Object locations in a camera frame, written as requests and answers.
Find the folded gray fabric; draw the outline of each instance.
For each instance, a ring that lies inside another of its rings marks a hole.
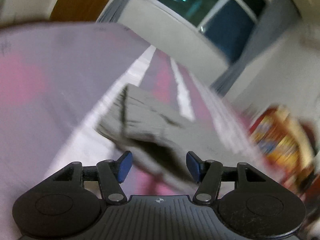
[[[102,117],[97,131],[121,150],[130,150],[134,162],[184,192],[195,185],[186,166],[186,153],[224,166],[248,162],[248,157],[226,150],[214,131],[190,122],[169,106],[134,86],[127,85]]]

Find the white window frame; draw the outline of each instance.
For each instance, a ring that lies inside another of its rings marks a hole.
[[[191,30],[195,32],[203,33],[205,31],[204,26],[208,23],[210,19],[229,1],[229,0],[218,0],[218,2],[212,7],[212,9],[208,12],[208,14],[202,19],[200,24],[198,26],[194,26],[192,23],[190,23],[188,20],[183,18],[181,15],[164,5],[163,3],[159,2],[158,0],[147,0],[153,5],[157,6],[159,9],[165,11],[175,19],[177,19],[179,22],[181,22],[183,25],[187,26]],[[251,8],[243,1],[243,0],[235,0],[241,8],[248,14],[248,16],[251,18],[251,20],[257,24],[258,19],[255,15],[255,13],[251,10]]]

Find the striped bedding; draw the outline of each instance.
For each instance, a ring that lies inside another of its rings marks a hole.
[[[114,145],[94,129],[127,83],[215,129],[234,154],[258,156],[222,99],[122,25],[46,24],[2,32],[1,239],[20,235],[11,208],[22,193],[72,161],[87,166],[115,156]],[[132,172],[139,179],[128,178],[125,193],[145,194],[141,185],[152,179],[135,167]],[[170,190],[159,182],[156,193]]]

